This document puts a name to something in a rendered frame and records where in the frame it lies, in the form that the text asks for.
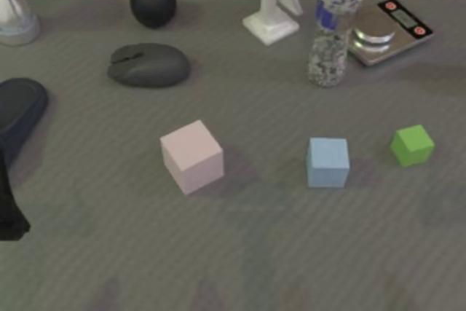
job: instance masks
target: green cube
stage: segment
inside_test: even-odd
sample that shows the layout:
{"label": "green cube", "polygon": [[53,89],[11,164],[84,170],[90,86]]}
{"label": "green cube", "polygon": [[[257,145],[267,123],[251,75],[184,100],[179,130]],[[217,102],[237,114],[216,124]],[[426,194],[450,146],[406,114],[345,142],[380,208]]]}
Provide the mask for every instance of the green cube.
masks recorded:
{"label": "green cube", "polygon": [[428,161],[435,144],[422,125],[415,125],[397,131],[390,148],[401,166],[409,167]]}

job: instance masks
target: pink cube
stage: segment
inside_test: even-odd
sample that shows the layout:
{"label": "pink cube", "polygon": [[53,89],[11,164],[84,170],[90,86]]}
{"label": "pink cube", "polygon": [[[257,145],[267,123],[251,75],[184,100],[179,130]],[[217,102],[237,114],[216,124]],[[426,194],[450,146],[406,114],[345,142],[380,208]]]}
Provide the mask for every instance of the pink cube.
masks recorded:
{"label": "pink cube", "polygon": [[160,138],[163,162],[184,194],[224,176],[224,151],[198,120]]}

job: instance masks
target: scale display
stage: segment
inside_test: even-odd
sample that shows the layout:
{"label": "scale display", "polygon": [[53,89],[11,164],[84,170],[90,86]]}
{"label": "scale display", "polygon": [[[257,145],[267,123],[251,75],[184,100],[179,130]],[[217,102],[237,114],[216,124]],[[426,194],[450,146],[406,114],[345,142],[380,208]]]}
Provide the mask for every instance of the scale display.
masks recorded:
{"label": "scale display", "polygon": [[386,0],[357,13],[349,50],[372,66],[426,42],[433,34],[398,0]]}

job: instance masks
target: white base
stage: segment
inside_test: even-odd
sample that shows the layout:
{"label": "white base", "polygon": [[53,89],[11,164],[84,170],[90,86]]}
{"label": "white base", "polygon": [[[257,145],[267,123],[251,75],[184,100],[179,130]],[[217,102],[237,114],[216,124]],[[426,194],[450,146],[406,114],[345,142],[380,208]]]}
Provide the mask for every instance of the white base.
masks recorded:
{"label": "white base", "polygon": [[299,31],[299,24],[291,19],[283,10],[277,8],[274,18],[268,19],[270,24],[262,20],[257,12],[242,21],[242,24],[265,45],[271,45]]}
{"label": "white base", "polygon": [[41,33],[41,26],[37,16],[31,18],[30,23],[16,31],[2,31],[0,28],[0,44],[17,47],[29,44]]}

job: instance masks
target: bottle label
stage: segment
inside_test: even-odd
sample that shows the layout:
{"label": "bottle label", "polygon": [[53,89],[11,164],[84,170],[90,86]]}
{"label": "bottle label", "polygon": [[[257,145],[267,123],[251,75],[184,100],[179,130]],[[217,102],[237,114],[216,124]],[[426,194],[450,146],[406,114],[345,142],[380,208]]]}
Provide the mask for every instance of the bottle label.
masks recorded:
{"label": "bottle label", "polygon": [[325,29],[335,31],[338,25],[338,17],[325,8],[322,0],[317,3],[317,23]]}

